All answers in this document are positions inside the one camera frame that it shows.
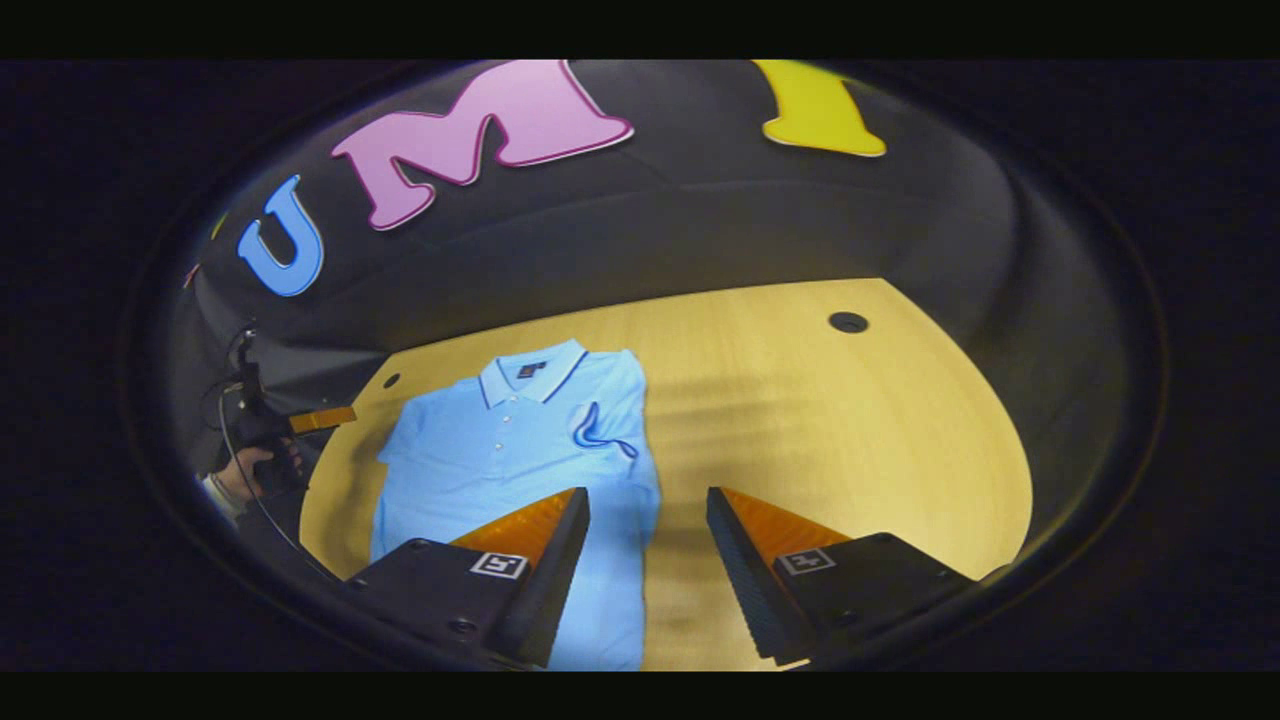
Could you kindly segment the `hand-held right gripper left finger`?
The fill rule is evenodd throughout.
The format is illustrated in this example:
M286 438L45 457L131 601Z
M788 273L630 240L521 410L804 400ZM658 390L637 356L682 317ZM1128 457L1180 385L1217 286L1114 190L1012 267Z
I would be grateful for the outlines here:
M573 487L452 542L413 538L344 585L376 620L471 666L549 662L590 527Z

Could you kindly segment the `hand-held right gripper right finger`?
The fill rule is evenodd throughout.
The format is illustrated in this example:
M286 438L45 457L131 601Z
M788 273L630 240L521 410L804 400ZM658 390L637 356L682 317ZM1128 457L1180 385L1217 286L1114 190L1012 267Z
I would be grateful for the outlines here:
M851 662L977 585L893 533L846 536L723 486L707 525L758 655L780 666Z

